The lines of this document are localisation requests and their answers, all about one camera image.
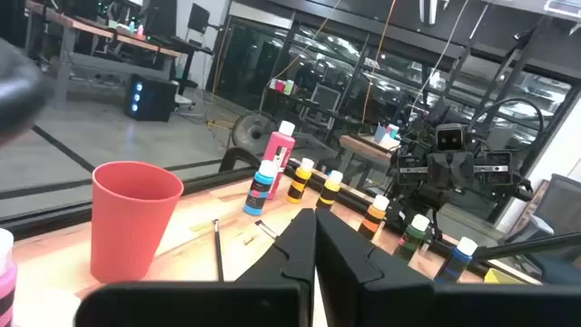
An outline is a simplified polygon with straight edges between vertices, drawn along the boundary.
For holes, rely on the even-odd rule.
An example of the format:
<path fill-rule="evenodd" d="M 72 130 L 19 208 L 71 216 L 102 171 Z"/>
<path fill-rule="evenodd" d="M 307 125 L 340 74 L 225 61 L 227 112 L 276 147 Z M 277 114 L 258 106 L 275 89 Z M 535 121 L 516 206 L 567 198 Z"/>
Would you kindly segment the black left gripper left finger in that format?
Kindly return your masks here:
<path fill-rule="evenodd" d="M 311 327 L 317 219 L 302 209 L 234 282 L 124 282 L 82 300 L 74 327 Z"/>

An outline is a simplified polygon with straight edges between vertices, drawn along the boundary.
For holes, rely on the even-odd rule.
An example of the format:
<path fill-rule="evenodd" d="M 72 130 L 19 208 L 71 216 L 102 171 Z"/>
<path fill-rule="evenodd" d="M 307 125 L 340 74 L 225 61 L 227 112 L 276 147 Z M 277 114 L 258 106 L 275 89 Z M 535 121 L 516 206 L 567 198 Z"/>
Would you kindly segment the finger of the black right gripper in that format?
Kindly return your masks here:
<path fill-rule="evenodd" d="M 471 152 L 454 153 L 449 164 L 450 181 L 455 188 L 472 184 L 474 179 L 474 155 Z"/>
<path fill-rule="evenodd" d="M 449 163 L 445 154 L 429 154 L 427 156 L 428 184 L 445 189 L 449 182 Z"/>

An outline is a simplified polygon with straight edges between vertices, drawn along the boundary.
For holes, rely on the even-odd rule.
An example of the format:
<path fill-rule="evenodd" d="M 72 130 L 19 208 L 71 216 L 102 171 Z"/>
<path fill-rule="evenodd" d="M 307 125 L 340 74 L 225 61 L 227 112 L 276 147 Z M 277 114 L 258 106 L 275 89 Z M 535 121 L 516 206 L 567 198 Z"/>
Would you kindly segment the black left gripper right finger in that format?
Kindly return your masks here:
<path fill-rule="evenodd" d="M 433 282 L 331 211 L 315 214 L 332 327 L 581 327 L 581 286 Z"/>

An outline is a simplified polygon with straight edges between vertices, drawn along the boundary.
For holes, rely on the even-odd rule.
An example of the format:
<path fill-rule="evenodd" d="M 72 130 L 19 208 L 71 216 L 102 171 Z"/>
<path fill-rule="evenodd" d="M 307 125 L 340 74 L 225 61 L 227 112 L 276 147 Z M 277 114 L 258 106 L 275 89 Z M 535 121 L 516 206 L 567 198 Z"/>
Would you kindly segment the thin black paint brush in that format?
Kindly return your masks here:
<path fill-rule="evenodd" d="M 254 224 L 265 232 L 271 239 L 276 239 L 278 237 L 278 234 L 268 227 L 262 220 L 257 220 Z"/>
<path fill-rule="evenodd" d="M 216 255 L 216 267 L 217 267 L 218 281 L 224 282 L 219 220 L 214 219 L 212 221 L 212 223 L 213 223 L 213 230 L 214 230 L 214 249 L 215 249 L 215 255 Z"/>

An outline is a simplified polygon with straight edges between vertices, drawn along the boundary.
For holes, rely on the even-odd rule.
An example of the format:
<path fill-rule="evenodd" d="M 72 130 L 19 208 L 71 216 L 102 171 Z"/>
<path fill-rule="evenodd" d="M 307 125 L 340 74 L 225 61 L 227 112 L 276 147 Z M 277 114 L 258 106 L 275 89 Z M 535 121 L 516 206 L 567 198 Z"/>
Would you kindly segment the small green paint bottle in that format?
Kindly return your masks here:
<path fill-rule="evenodd" d="M 408 263 L 423 243 L 429 225 L 430 219 L 428 217 L 416 214 L 400 237 L 393 254 Z"/>

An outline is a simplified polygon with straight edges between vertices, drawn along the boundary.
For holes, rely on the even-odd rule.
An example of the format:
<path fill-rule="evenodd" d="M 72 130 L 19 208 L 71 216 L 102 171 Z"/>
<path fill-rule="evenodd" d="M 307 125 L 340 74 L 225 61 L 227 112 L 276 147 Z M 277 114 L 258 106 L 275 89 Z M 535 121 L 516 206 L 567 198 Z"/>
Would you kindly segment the small dark blue paint bottle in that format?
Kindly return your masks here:
<path fill-rule="evenodd" d="M 458 245 L 453 248 L 448 258 L 434 277 L 435 282 L 457 282 L 461 274 L 472 261 L 472 255 L 478 248 L 473 240 L 462 237 Z"/>

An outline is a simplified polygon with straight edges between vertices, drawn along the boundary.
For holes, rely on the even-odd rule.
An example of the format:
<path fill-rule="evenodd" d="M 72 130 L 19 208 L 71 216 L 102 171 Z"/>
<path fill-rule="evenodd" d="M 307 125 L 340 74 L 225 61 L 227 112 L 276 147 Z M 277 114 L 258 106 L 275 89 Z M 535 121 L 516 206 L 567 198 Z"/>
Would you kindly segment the small cyan paint bottle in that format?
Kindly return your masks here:
<path fill-rule="evenodd" d="M 243 205 L 243 211 L 249 215 L 260 216 L 262 208 L 270 193 L 277 168 L 273 161 L 263 160 L 258 171 L 253 176 L 253 181 L 248 196 Z"/>

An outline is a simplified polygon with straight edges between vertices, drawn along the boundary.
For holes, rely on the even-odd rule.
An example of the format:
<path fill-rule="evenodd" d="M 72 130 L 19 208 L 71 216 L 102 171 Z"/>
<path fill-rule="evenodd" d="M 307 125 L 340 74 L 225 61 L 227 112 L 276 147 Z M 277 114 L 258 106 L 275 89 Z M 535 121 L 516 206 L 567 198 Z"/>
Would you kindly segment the small yellow paint bottle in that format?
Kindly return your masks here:
<path fill-rule="evenodd" d="M 330 172 L 326 182 L 323 185 L 320 197 L 316 202 L 317 208 L 330 209 L 335 203 L 336 197 L 340 192 L 343 173 L 333 170 Z"/>
<path fill-rule="evenodd" d="M 312 176 L 314 162 L 309 158 L 303 158 L 300 162 L 300 166 L 296 169 L 295 175 L 290 184 L 290 188 L 287 192 L 286 199 L 290 203 L 299 203 L 308 180 Z"/>

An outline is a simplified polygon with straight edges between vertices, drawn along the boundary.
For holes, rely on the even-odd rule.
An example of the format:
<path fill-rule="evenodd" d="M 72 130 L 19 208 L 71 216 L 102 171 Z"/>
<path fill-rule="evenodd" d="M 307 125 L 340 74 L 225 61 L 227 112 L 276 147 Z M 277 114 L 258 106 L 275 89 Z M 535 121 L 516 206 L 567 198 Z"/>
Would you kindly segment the clear plastic jars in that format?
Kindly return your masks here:
<path fill-rule="evenodd" d="M 12 327 L 17 267 L 12 258 L 15 238 L 0 228 L 0 327 Z"/>

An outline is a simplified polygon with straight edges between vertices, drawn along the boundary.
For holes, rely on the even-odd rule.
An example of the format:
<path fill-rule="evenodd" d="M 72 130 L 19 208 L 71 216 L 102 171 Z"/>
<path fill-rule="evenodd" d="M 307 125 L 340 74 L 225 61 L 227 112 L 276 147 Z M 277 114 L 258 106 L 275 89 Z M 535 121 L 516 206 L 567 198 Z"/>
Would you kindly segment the small orange paint bottle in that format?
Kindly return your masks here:
<path fill-rule="evenodd" d="M 359 225 L 358 233 L 371 241 L 380 228 L 388 207 L 389 199 L 383 195 L 376 195 Z"/>

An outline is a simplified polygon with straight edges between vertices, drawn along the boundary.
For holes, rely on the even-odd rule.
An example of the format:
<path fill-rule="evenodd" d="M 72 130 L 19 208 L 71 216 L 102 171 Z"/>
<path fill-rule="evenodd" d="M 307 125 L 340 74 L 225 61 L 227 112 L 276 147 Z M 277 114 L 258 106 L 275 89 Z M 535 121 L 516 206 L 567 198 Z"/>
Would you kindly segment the large red paint bottle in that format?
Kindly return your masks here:
<path fill-rule="evenodd" d="M 272 161 L 277 168 L 273 183 L 267 196 L 268 200 L 272 199 L 277 192 L 281 176 L 290 159 L 291 152 L 295 145 L 295 139 L 292 136 L 294 129 L 295 124 L 288 121 L 282 121 L 279 129 L 271 134 L 267 143 L 262 159 Z"/>

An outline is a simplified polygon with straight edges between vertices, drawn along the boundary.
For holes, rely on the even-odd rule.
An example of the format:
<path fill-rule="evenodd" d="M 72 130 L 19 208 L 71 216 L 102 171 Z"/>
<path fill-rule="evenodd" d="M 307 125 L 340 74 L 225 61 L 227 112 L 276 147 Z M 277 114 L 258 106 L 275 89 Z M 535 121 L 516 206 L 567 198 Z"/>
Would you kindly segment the dark grey chair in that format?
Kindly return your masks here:
<path fill-rule="evenodd" d="M 526 210 L 525 223 L 502 243 L 581 233 L 581 182 L 553 174 L 538 200 Z M 523 273 L 546 283 L 581 285 L 581 244 L 510 257 Z"/>

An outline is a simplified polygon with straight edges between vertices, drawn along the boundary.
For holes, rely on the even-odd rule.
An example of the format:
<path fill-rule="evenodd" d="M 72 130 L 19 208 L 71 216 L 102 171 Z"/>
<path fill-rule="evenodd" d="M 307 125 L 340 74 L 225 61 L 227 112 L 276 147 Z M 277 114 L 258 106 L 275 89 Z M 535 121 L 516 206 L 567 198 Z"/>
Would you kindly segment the small wooden side table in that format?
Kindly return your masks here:
<path fill-rule="evenodd" d="M 345 173 L 344 180 L 350 182 L 358 177 L 358 183 L 362 185 L 373 170 L 385 173 L 390 166 L 390 157 L 398 146 L 399 141 L 389 136 L 376 142 L 371 135 L 343 135 L 340 138 L 339 170 Z"/>

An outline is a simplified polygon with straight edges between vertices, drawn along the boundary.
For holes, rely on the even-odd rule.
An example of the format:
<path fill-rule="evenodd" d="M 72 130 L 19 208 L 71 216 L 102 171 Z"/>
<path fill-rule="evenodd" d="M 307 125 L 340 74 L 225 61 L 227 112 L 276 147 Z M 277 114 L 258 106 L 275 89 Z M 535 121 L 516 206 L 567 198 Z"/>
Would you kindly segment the black table clamp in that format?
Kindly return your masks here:
<path fill-rule="evenodd" d="M 244 162 L 252 168 L 258 168 L 261 165 L 261 160 L 255 154 L 241 147 L 232 147 L 222 157 L 219 172 L 232 171 L 237 162 Z"/>

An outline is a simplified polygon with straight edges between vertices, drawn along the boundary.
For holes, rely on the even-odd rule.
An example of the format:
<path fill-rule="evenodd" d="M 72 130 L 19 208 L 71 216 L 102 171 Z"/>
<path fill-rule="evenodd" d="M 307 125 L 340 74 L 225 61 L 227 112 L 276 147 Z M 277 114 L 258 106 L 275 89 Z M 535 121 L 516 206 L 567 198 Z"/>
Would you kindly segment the orange-red plastic cup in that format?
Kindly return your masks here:
<path fill-rule="evenodd" d="M 182 180 L 150 163 L 117 161 L 96 167 L 92 182 L 92 276 L 101 283 L 142 279 L 182 197 Z"/>

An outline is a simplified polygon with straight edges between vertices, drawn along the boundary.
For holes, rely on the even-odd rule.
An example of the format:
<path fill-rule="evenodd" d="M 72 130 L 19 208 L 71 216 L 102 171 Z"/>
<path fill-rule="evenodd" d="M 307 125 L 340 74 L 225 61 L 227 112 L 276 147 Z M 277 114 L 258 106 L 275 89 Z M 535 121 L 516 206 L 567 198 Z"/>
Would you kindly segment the black computer tower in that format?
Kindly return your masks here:
<path fill-rule="evenodd" d="M 159 78 L 132 74 L 128 80 L 123 113 L 137 121 L 168 122 L 175 109 L 177 84 Z"/>

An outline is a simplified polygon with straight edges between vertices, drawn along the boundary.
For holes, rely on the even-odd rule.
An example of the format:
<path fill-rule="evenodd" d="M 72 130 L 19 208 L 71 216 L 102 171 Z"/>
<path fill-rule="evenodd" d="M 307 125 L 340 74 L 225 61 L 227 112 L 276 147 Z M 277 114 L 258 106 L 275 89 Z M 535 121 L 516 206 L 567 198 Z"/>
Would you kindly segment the black office chair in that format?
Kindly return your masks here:
<path fill-rule="evenodd" d="M 209 18 L 210 12 L 208 10 L 204 9 L 203 7 L 197 4 L 192 4 L 187 23 L 186 33 L 189 33 L 191 30 L 193 30 L 195 32 L 200 33 L 201 36 L 204 36 L 206 29 L 210 26 Z M 206 55 L 213 55 L 213 50 L 211 50 L 206 45 L 203 45 L 193 40 L 189 40 L 188 36 L 185 36 L 184 38 L 175 36 L 174 40 L 175 43 L 179 46 L 182 53 L 186 54 L 186 61 L 182 73 L 179 75 L 179 78 L 177 79 L 177 82 L 179 83 L 177 94 L 180 96 L 180 100 L 182 100 L 185 88 L 190 83 L 189 72 L 192 66 L 194 54 L 200 52 Z"/>

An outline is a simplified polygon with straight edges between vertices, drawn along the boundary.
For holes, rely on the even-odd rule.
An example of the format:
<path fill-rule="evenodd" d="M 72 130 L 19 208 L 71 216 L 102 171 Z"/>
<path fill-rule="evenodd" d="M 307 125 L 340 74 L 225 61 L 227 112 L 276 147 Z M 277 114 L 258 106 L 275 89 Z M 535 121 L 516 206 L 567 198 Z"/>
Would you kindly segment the wooden top workbench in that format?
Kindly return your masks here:
<path fill-rule="evenodd" d="M 145 77 L 167 79 L 171 74 L 172 60 L 179 56 L 177 51 L 158 46 L 130 35 L 118 34 L 115 30 L 108 30 L 96 25 L 91 25 L 81 18 L 73 18 L 50 8 L 48 4 L 52 0 L 44 0 L 42 3 L 35 0 L 25 0 L 25 9 L 28 11 L 28 22 L 25 37 L 25 53 L 30 57 L 39 55 L 35 48 L 38 40 L 46 37 L 47 25 L 55 23 L 63 28 L 57 63 L 57 76 L 53 83 L 54 97 L 53 107 L 61 108 L 67 102 L 68 86 L 72 68 L 81 66 L 93 69 L 99 73 L 111 74 L 139 74 Z M 155 53 L 154 59 L 163 59 L 161 70 L 142 67 L 136 64 L 115 62 L 109 59 L 93 57 L 88 54 L 76 53 L 74 50 L 80 33 L 87 33 L 94 37 L 105 37 L 122 45 L 131 45 Z"/>

